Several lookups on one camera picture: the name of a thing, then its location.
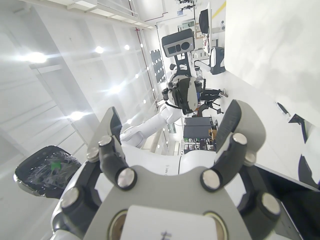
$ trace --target green object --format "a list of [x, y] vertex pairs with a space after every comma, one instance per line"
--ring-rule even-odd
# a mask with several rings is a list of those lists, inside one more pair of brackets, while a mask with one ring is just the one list
[[61, 169], [60, 161], [51, 163], [51, 170], [55, 170], [55, 169], [59, 169], [59, 170]]

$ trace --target white desk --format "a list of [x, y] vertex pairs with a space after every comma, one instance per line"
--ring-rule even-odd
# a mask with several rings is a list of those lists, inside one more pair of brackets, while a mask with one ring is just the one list
[[226, 0], [225, 68], [320, 127], [320, 0]]

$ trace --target gray metal plate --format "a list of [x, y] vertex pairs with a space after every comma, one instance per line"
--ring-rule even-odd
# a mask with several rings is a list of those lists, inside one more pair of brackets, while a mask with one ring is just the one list
[[130, 191], [112, 188], [95, 215], [84, 240], [106, 240], [112, 218], [131, 205], [200, 215], [213, 211], [225, 222], [229, 240], [251, 240], [226, 190], [209, 193], [201, 186], [200, 175], [206, 169], [205, 167], [196, 167], [177, 176], [157, 175], [141, 166], [132, 168], [137, 172], [137, 184]]

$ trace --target black cable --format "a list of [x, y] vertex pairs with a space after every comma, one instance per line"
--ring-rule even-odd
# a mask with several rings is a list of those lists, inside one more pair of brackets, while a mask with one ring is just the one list
[[182, 110], [181, 107], [179, 107], [179, 106], [174, 106], [174, 105], [172, 105], [172, 104], [170, 104], [170, 103], [168, 103], [168, 102], [165, 102], [165, 104], [168, 105], [168, 106], [170, 106], [170, 107], [173, 107], [173, 108], [175, 108], [175, 109], [180, 109], [180, 110]]

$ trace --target metal screw head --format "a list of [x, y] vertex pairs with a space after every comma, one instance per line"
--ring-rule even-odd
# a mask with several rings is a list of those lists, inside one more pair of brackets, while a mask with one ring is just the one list
[[212, 169], [207, 169], [202, 173], [202, 180], [209, 189], [216, 190], [220, 187], [219, 176]]
[[256, 163], [256, 157], [253, 153], [247, 152], [244, 159], [247, 161], [247, 164], [250, 166]]
[[99, 160], [99, 148], [92, 147], [87, 151], [87, 159], [89, 162], [94, 163]]
[[67, 208], [73, 205], [79, 197], [79, 190], [73, 187], [65, 192], [60, 202], [61, 208]]
[[125, 168], [122, 170], [118, 176], [118, 186], [120, 188], [129, 187], [135, 180], [135, 172], [131, 168]]
[[233, 140], [236, 141], [240, 145], [246, 145], [247, 144], [247, 137], [245, 137], [241, 133], [235, 133], [232, 136]]
[[112, 137], [109, 135], [104, 135], [103, 137], [101, 137], [101, 140], [99, 141], [99, 145], [100, 146], [105, 146], [107, 144], [110, 144], [110, 142], [112, 141]]
[[262, 204], [263, 206], [272, 214], [278, 215], [280, 213], [280, 205], [275, 197], [269, 193], [264, 193], [262, 195]]

